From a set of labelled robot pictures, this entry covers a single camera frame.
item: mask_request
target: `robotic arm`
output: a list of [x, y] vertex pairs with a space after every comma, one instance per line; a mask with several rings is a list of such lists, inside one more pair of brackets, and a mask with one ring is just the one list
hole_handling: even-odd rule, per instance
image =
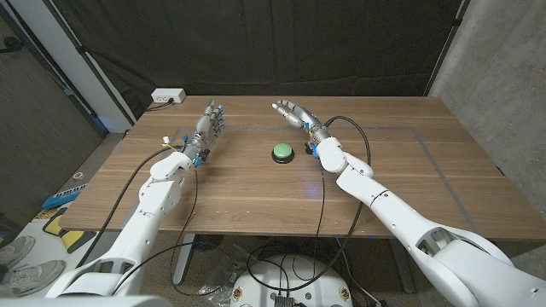
[[[173, 148], [174, 153], [152, 166], [150, 178], [140, 188], [138, 207], [110, 250], [97, 260], [66, 272], [46, 297], [138, 294], [142, 281], [140, 269], [122, 280], [131, 268], [148, 257], [161, 221], [180, 200], [184, 175], [208, 160], [210, 148], [225, 127], [224, 121], [222, 106], [215, 108], [214, 101], [211, 101], [183, 150]], [[114, 293], [120, 282], [123, 284]]]
[[322, 167], [339, 174], [341, 189], [362, 201], [404, 245], [428, 280], [455, 306], [543, 306], [546, 281], [516, 269], [483, 237], [424, 218], [374, 180], [373, 170], [342, 150], [315, 115], [290, 101], [273, 108], [303, 128]]

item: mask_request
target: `black curtain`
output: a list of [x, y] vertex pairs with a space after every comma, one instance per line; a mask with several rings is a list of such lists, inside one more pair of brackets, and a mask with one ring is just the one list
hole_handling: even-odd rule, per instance
[[54, 0], [140, 117], [188, 95], [421, 96], [461, 0]]

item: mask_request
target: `robot finger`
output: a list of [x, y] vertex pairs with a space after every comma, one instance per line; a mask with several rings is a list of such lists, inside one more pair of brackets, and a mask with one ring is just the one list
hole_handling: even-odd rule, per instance
[[216, 114], [215, 121], [218, 122], [222, 120], [223, 118], [224, 118], [224, 111], [218, 111], [218, 113]]
[[197, 125], [195, 126], [195, 130], [198, 132], [207, 132], [211, 128], [211, 116], [210, 115], [203, 115], [197, 122]]
[[206, 106], [206, 109], [205, 109], [205, 115], [211, 115], [212, 114], [212, 110], [214, 110], [214, 104], [216, 102], [214, 100], [211, 101], [211, 103], [208, 104], [208, 106]]
[[214, 136], [218, 137], [222, 131], [224, 131], [226, 124], [221, 124], [217, 129], [214, 130]]
[[282, 107], [279, 107], [277, 104], [273, 103], [271, 105], [280, 115], [284, 116], [284, 118], [287, 120], [287, 122], [295, 128], [303, 128], [304, 124], [296, 115], [288, 112]]
[[216, 117], [218, 116], [218, 113], [219, 113], [218, 109], [212, 111], [212, 114], [211, 114], [211, 121], [212, 122], [214, 121], [214, 119], [216, 119]]
[[284, 107], [287, 107], [292, 111], [298, 106], [297, 104], [295, 104], [295, 103], [293, 103], [291, 101], [285, 101], [285, 100], [278, 101], [277, 103], [281, 103]]
[[222, 117], [221, 119], [218, 120], [218, 122], [217, 122], [217, 127], [222, 126], [224, 123], [225, 123], [225, 118]]

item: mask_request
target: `wall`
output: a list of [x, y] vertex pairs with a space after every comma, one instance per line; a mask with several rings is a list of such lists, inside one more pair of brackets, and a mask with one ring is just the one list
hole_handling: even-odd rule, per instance
[[[101, 122], [110, 132], [124, 132], [131, 125], [122, 112], [114, 104], [112, 98], [104, 90], [95, 74], [90, 70], [82, 56], [73, 47], [68, 36], [62, 31], [53, 15], [43, 1], [17, 0], [10, 1], [24, 21], [29, 25], [42, 45], [48, 50], [53, 59], [70, 78], [84, 99], [95, 110]], [[5, 0], [0, 0], [8, 11]], [[100, 67], [99, 73], [104, 77]], [[118, 97], [120, 104], [134, 119], [131, 110], [121, 98], [119, 92], [107, 81], [111, 91]]]
[[430, 96], [546, 218], [546, 2], [472, 0]]

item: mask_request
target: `electrical outlet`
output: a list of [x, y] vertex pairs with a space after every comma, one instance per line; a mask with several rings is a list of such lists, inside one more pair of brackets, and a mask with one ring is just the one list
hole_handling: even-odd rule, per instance
[[184, 89], [155, 89], [152, 98], [158, 103], [168, 102], [171, 98], [173, 102], [180, 103], [186, 98], [186, 92]]

